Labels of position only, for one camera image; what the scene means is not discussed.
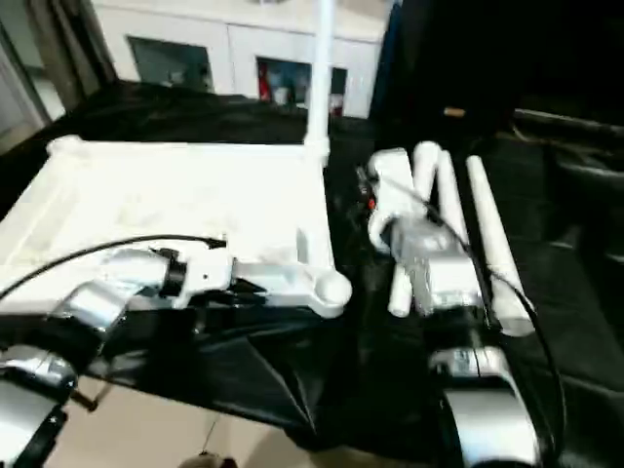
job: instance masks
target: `shelf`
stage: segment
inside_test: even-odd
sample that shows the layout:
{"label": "shelf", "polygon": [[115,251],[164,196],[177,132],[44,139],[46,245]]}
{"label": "shelf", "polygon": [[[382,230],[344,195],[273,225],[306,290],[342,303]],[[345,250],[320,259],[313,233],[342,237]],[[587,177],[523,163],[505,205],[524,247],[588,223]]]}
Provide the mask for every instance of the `shelf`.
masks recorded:
{"label": "shelf", "polygon": [[[283,0],[264,6],[253,0],[94,0],[94,5],[304,34],[313,34],[317,25],[316,0]],[[387,0],[337,0],[335,37],[379,43],[390,5]]]}

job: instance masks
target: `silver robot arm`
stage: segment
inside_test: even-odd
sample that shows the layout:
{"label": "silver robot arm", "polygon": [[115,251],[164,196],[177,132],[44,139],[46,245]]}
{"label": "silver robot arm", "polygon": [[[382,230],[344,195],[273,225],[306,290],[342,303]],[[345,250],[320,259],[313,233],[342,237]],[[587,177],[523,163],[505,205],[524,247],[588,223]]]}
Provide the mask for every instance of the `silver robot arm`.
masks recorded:
{"label": "silver robot arm", "polygon": [[43,346],[17,344],[0,356],[0,466],[43,465],[80,373],[123,321],[135,295],[159,295],[183,308],[197,293],[226,289],[232,265],[226,249],[205,249],[187,262],[171,250],[125,249],[109,258],[96,278],[78,286],[48,317],[47,325],[58,321],[86,336],[80,346],[67,349],[44,339]]}
{"label": "silver robot arm", "polygon": [[[441,392],[442,410],[438,416],[446,420],[441,422],[446,432],[443,439],[452,441],[453,445],[442,451],[454,450],[451,455],[454,458],[445,461],[444,466],[476,468],[497,462],[540,466],[535,426],[507,358],[497,346],[497,333],[488,329],[473,259],[457,240],[459,237],[465,243],[468,238],[449,155],[435,143],[422,143],[414,151],[414,166],[426,170],[427,174],[421,173],[420,178],[432,179],[438,171],[441,214],[456,236],[426,219],[422,205],[408,194],[415,190],[416,195],[426,200],[429,193],[418,192],[422,192],[423,186],[430,190],[431,183],[416,184],[408,191],[399,186],[406,186],[398,182],[405,176],[399,174],[403,170],[398,168],[409,167],[407,158],[407,153],[399,149],[378,153],[371,159],[379,183],[375,187],[377,213],[370,218],[370,237],[374,245],[384,244],[380,250],[393,255],[405,270],[416,310],[422,316],[420,323],[429,352],[429,367]],[[434,164],[418,164],[418,158],[428,158]],[[473,196],[481,205],[484,197],[493,205],[488,191],[489,187],[473,184]],[[499,253],[500,245],[507,242],[502,225],[494,225],[493,216],[485,219],[481,212],[478,215],[487,251],[504,260],[498,262],[501,265],[509,262],[513,265],[508,247],[503,250],[506,255]],[[493,239],[496,243],[489,235],[493,230],[497,234]],[[513,292],[505,292],[504,300],[500,296],[494,299],[493,312],[502,332],[510,335],[532,332],[526,312],[510,307],[510,301],[506,300],[510,294]]]}

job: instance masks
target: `table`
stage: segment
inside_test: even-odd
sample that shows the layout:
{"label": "table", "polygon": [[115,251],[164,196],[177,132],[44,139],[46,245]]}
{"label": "table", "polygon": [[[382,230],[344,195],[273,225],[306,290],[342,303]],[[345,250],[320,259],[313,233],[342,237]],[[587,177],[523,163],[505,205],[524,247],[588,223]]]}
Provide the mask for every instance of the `table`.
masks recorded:
{"label": "table", "polygon": [[[279,144],[300,141],[304,131],[299,110],[121,83],[0,158],[0,216],[44,164],[46,143],[62,135]],[[332,242],[337,268],[354,286],[342,317],[326,321],[306,310],[266,308],[131,313],[90,373],[274,424],[319,447],[345,444],[431,461],[432,389],[418,318],[386,312],[393,264],[373,251],[361,229],[355,168],[374,147],[371,124],[331,121],[326,187]],[[565,206],[552,196],[557,178],[540,146],[499,138],[482,156],[525,290],[565,375],[569,427],[561,466],[619,466],[624,333],[611,318],[621,270],[556,229]],[[463,165],[456,168],[465,193]],[[466,218],[474,228],[474,214],[467,211]],[[35,320],[0,317],[0,344],[11,343]],[[552,423],[553,385],[537,340],[516,340],[510,349],[523,381],[539,397],[529,405],[541,407]]]}

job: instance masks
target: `white cabinet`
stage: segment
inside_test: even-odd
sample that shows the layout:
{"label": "white cabinet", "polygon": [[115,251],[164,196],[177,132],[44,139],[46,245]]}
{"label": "white cabinet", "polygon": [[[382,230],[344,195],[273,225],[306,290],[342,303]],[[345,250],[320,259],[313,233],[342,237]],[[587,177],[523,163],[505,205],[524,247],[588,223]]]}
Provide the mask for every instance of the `white cabinet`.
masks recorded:
{"label": "white cabinet", "polygon": [[[249,98],[259,97],[258,66],[263,61],[310,64],[314,59],[315,41],[311,34],[229,26],[229,35],[236,92]],[[333,86],[338,88],[334,88],[332,93],[344,96],[344,115],[367,117],[377,55],[376,44],[334,39],[331,54]]]}
{"label": "white cabinet", "polygon": [[235,93],[227,25],[117,8],[97,18],[121,79]]}
{"label": "white cabinet", "polygon": [[[258,98],[259,74],[287,69],[287,83],[281,93],[271,87],[270,98],[305,103],[318,0],[93,1],[122,79]],[[388,5],[336,0],[331,101],[344,115],[368,116]]]}

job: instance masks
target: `cabinet door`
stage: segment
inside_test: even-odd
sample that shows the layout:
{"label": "cabinet door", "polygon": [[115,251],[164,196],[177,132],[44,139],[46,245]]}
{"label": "cabinet door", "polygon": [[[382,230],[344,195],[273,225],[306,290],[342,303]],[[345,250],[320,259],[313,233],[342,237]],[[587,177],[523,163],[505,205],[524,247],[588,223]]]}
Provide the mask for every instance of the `cabinet door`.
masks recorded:
{"label": "cabinet door", "polygon": [[26,80],[0,24],[0,157],[45,124]]}
{"label": "cabinet door", "polygon": [[97,18],[121,79],[234,92],[224,24],[103,7]]}
{"label": "cabinet door", "polygon": [[[238,94],[259,98],[262,90],[266,98],[268,88],[278,103],[305,105],[314,35],[245,26],[229,26],[229,34]],[[377,56],[376,44],[334,39],[332,101],[344,115],[368,116]]]}

